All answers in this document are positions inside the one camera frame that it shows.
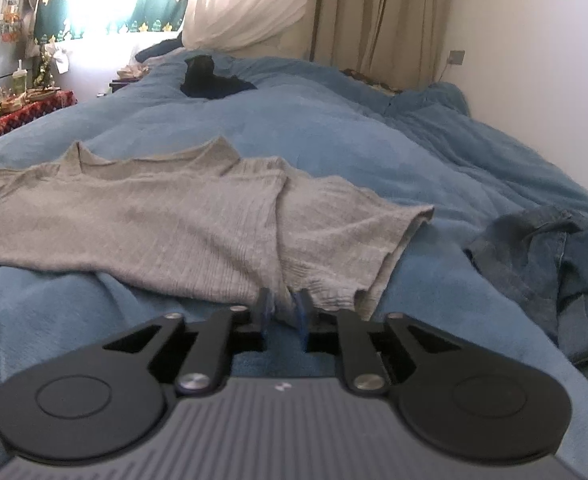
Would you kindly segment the grey knit polo shirt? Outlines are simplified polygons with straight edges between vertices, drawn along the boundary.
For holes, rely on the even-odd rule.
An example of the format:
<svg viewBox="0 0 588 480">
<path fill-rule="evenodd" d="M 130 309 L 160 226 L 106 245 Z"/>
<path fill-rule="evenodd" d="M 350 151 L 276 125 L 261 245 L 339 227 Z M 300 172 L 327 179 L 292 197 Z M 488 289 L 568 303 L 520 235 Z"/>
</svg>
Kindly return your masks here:
<svg viewBox="0 0 588 480">
<path fill-rule="evenodd" d="M 293 293 L 370 318 L 429 205 L 399 206 L 225 139 L 107 160 L 76 143 L 56 162 L 0 168 L 0 264 L 105 272 L 175 297 L 251 304 L 293 322 Z"/>
</svg>

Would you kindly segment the blue denim garment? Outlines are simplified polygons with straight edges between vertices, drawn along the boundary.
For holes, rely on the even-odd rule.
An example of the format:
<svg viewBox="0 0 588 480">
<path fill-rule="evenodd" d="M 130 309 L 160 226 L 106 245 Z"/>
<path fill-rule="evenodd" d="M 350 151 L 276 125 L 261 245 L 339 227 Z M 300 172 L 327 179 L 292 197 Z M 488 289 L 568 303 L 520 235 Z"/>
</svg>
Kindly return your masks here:
<svg viewBox="0 0 588 480">
<path fill-rule="evenodd" d="M 588 216 L 556 206 L 506 214 L 464 252 L 567 359 L 588 365 Z"/>
</svg>

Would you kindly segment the beige drape curtain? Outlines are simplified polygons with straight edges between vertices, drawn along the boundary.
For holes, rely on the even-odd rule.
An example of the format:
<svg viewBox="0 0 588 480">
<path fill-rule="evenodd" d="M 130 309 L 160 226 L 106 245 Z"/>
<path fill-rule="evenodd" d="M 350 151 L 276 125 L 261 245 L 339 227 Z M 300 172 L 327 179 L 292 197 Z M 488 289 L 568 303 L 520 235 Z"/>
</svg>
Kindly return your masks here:
<svg viewBox="0 0 588 480">
<path fill-rule="evenodd" d="M 310 59 L 405 90 L 436 80 L 451 0 L 315 0 Z"/>
</svg>

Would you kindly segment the grey wall socket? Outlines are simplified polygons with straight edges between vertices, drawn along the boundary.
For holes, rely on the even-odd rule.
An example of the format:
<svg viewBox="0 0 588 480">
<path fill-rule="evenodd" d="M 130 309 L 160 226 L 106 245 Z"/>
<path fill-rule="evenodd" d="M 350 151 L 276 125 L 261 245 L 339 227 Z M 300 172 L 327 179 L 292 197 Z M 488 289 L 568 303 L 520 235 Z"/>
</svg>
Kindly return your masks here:
<svg viewBox="0 0 588 480">
<path fill-rule="evenodd" d="M 447 64 L 460 66 L 463 64 L 464 58 L 464 50 L 450 50 L 447 58 Z"/>
</svg>

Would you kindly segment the black cat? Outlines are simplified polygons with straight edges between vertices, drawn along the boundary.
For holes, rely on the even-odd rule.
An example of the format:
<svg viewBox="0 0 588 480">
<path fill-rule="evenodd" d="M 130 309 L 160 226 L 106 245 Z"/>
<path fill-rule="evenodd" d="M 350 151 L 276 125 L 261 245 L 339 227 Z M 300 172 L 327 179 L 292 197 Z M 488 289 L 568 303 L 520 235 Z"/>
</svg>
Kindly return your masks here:
<svg viewBox="0 0 588 480">
<path fill-rule="evenodd" d="M 180 86 L 189 98 L 220 100 L 233 94 L 256 90 L 250 81 L 239 77 L 223 77 L 215 74 L 215 62 L 210 55 L 197 55 L 185 61 L 187 71 Z"/>
</svg>

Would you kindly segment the red patterned tablecloth table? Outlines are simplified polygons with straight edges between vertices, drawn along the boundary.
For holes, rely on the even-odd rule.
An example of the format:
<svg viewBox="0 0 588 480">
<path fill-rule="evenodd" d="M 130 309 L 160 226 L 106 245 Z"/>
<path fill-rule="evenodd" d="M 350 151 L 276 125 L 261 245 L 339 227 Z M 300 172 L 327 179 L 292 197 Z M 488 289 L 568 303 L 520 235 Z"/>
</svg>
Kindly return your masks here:
<svg viewBox="0 0 588 480">
<path fill-rule="evenodd" d="M 59 90 L 46 99 L 24 104 L 19 110 L 0 115 L 0 137 L 11 131 L 27 125 L 29 122 L 48 114 L 76 105 L 76 96 L 72 91 Z"/>
</svg>

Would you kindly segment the green drink cup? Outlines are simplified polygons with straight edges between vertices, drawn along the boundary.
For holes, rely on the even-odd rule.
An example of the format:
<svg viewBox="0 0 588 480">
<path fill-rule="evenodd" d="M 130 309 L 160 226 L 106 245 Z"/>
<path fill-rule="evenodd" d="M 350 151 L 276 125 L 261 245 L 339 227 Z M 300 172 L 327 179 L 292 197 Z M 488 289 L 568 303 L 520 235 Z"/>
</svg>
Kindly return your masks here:
<svg viewBox="0 0 588 480">
<path fill-rule="evenodd" d="M 28 89 L 28 70 L 18 61 L 18 67 L 12 75 L 12 87 L 15 96 L 21 96 Z"/>
</svg>

